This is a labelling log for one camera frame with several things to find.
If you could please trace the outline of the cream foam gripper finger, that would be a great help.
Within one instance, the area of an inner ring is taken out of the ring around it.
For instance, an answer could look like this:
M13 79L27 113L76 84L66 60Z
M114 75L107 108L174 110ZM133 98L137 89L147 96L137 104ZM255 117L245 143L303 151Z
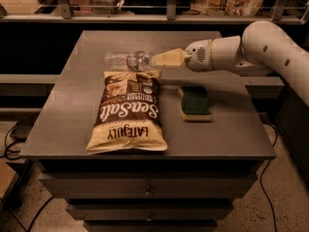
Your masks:
M191 55L181 48L172 49L152 57L152 65L161 68L180 68Z

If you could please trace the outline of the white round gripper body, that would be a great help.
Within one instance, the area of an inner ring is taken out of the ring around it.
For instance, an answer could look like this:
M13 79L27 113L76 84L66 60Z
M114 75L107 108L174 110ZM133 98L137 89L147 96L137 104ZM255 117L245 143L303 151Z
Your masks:
M186 66L194 72L212 71L211 65L211 43L212 40L202 40L191 43L185 52L188 56Z

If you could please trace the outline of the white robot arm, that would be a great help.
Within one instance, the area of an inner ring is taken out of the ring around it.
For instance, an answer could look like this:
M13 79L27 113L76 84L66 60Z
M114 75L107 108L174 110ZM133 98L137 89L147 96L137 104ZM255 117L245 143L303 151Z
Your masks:
M309 52L270 21L249 24L240 36L202 40L155 55L155 67L185 66L194 72L228 71L239 75L279 73L309 105Z

